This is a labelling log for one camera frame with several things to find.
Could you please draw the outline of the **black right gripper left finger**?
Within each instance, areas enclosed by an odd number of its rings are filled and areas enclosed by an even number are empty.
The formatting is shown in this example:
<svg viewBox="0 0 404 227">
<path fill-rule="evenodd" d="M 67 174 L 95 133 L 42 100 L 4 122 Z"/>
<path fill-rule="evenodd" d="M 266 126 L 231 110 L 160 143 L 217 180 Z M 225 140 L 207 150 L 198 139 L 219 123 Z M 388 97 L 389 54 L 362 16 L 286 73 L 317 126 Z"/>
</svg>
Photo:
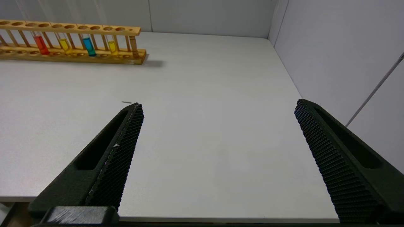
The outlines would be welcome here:
<svg viewBox="0 0 404 227">
<path fill-rule="evenodd" d="M 142 105 L 122 109 L 29 204 L 33 218 L 57 206 L 119 208 L 144 119 Z"/>
</svg>

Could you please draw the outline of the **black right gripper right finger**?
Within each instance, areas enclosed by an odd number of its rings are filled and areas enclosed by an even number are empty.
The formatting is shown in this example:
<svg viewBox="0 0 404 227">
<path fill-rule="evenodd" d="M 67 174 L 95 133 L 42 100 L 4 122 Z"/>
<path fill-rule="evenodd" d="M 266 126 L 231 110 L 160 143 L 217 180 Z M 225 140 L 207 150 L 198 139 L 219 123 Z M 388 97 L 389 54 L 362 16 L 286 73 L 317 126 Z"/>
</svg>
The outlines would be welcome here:
<svg viewBox="0 0 404 227">
<path fill-rule="evenodd" d="M 403 224 L 404 176 L 306 99 L 294 111 L 341 224 Z"/>
</svg>

